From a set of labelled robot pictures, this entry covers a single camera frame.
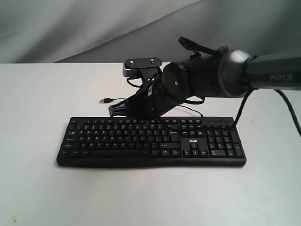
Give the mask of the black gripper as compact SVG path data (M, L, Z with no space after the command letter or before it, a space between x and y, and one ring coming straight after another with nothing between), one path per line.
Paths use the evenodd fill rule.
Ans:
M110 105L108 108L110 117L157 118L162 116L186 100L186 86L175 85L175 83L176 81L171 81L165 85L162 80L151 82L129 97L127 101Z

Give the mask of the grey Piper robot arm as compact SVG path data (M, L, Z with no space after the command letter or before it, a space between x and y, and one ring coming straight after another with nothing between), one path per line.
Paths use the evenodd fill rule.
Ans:
M109 107L110 116L155 119L190 97L242 98L255 89L300 90L299 49L251 56L227 46L210 49L180 37L192 52L182 61L163 65L157 57L128 59L123 75L140 79L135 94Z

